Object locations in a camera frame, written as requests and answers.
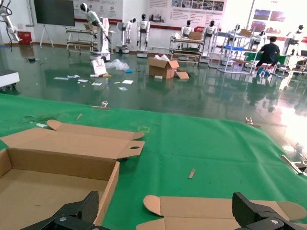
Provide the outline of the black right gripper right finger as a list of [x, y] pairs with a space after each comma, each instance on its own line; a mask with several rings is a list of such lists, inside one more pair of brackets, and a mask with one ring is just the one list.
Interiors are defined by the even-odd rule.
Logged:
[[232, 214], [241, 230], [304, 230], [269, 206], [249, 201], [242, 193], [232, 195]]

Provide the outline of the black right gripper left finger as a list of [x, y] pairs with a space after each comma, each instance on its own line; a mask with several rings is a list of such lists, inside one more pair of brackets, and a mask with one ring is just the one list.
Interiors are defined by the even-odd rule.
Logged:
[[85, 199], [64, 204], [53, 216], [25, 227], [25, 230], [101, 230], [94, 224], [99, 208], [99, 193], [91, 191]]

